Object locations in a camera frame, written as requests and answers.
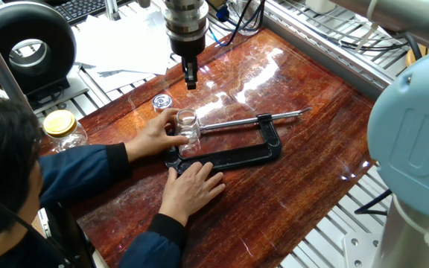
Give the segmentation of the person's right hand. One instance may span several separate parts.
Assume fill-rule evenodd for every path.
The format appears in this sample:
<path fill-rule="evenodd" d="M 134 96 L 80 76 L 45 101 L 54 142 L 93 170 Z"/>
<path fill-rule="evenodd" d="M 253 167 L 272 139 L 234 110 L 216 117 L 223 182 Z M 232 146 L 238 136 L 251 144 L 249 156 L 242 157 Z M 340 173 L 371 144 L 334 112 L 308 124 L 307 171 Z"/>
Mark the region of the person's right hand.
<path fill-rule="evenodd" d="M 186 226 L 192 214 L 207 205 L 226 187 L 222 183 L 223 173 L 209 176 L 212 169 L 211 162 L 204 165 L 195 162 L 178 176 L 176 170 L 170 167 L 159 213 Z"/>

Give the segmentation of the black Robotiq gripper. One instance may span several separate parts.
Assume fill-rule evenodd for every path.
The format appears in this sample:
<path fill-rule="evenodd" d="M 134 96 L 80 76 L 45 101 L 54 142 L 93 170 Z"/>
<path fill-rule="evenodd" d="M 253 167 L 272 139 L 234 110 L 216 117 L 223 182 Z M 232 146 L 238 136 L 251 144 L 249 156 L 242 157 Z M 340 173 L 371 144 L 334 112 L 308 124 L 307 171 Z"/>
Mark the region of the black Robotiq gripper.
<path fill-rule="evenodd" d="M 182 57 L 182 70 L 185 75 L 185 81 L 188 89 L 197 87 L 197 56 L 201 54 L 206 47 L 206 38 L 200 37 L 193 41 L 180 41 L 169 38 L 171 50 Z"/>

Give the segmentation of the person's left hand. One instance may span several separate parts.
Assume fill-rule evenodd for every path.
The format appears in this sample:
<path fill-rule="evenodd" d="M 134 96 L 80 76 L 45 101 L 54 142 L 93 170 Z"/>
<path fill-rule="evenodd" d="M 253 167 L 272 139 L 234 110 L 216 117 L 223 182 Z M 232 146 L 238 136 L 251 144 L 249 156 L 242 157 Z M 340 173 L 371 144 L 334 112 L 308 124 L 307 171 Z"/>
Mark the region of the person's left hand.
<path fill-rule="evenodd" d="M 134 162 L 146 156 L 156 155 L 169 147 L 187 144 L 188 138 L 185 136 L 167 134 L 167 128 L 174 125 L 178 112 L 176 108 L 165 109 L 150 119 L 134 139 L 125 143 L 128 161 Z"/>

